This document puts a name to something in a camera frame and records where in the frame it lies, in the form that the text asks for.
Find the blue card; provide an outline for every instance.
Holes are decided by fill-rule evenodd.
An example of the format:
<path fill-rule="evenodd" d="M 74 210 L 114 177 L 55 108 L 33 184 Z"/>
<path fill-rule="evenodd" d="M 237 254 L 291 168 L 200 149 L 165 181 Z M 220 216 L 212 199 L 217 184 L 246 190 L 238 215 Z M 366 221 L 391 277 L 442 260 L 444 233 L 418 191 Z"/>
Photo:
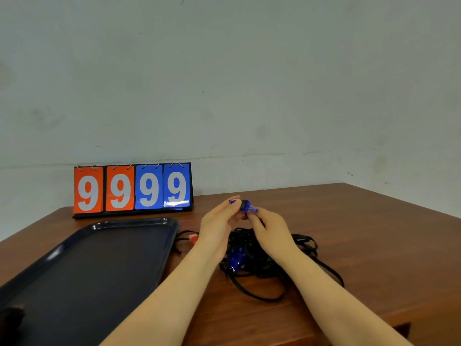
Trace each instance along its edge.
<path fill-rule="evenodd" d="M 190 206 L 189 164 L 167 164 L 163 172 L 163 207 L 185 208 Z"/>
<path fill-rule="evenodd" d="M 161 209 L 162 207 L 163 166 L 136 166 L 135 209 Z"/>

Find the human arm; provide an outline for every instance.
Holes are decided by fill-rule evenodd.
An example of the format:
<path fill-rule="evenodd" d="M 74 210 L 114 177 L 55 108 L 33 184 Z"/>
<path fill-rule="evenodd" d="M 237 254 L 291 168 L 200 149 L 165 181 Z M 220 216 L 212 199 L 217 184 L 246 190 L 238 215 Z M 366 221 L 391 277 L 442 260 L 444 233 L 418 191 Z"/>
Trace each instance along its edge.
<path fill-rule="evenodd" d="M 227 238 L 241 218 L 239 196 L 206 214 L 197 243 L 162 284 L 115 328 L 100 346 L 181 345 L 216 266 L 227 249 Z"/>
<path fill-rule="evenodd" d="M 290 276 L 332 344 L 411 345 L 299 250 L 280 215 L 261 208 L 247 215 L 261 247 Z"/>

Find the dark blue tray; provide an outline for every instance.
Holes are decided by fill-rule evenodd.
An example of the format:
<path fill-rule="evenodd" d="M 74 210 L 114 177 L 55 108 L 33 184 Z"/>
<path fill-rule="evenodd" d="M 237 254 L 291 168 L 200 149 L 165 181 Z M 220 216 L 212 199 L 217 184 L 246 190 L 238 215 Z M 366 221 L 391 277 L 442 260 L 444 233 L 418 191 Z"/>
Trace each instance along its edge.
<path fill-rule="evenodd" d="M 97 346 L 160 284 L 179 223 L 171 218 L 86 226 L 0 288 L 23 305 L 9 345 Z"/>

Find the white wall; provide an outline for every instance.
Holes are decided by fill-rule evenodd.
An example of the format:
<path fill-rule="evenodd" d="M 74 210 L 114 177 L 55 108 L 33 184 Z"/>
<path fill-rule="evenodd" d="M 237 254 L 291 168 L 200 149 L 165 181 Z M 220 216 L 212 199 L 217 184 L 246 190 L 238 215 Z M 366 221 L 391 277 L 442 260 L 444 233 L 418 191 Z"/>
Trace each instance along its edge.
<path fill-rule="evenodd" d="M 76 164 L 344 181 L 461 216 L 461 0 L 0 0 L 0 239 Z"/>

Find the small red object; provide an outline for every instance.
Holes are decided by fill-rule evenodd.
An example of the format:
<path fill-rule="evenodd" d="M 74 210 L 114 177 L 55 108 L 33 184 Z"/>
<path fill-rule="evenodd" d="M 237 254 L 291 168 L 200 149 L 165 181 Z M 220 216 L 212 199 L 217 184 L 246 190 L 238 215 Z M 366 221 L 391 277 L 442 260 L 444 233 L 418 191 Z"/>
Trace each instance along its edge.
<path fill-rule="evenodd" d="M 189 241 L 192 243 L 192 244 L 195 244 L 197 243 L 197 240 L 199 240 L 199 235 L 198 234 L 190 234 L 189 235 Z"/>

